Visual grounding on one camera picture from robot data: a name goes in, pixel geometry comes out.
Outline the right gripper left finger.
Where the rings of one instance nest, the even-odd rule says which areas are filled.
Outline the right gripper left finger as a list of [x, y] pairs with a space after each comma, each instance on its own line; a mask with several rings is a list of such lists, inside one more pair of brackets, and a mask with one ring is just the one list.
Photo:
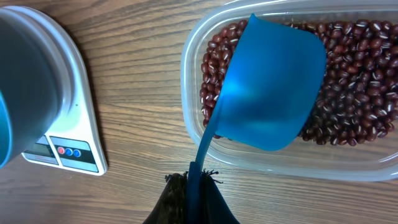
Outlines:
[[143, 224], [183, 224], [187, 172], [165, 176], [166, 186]]

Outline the blue plastic measuring scoop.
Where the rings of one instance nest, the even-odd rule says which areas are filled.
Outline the blue plastic measuring scoop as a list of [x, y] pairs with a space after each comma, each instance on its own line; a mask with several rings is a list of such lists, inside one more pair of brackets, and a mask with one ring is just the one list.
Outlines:
[[190, 163], [187, 223], [203, 222], [201, 173], [213, 136], [266, 151], [289, 145], [313, 108], [325, 68], [326, 52], [317, 36], [250, 16]]

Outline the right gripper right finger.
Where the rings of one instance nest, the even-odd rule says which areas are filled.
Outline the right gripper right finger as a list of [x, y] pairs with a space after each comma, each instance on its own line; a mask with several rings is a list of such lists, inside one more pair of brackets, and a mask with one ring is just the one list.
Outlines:
[[214, 170], [203, 170], [201, 173], [201, 217], [204, 224], [239, 224], [225, 202], [217, 183], [213, 178], [219, 174]]

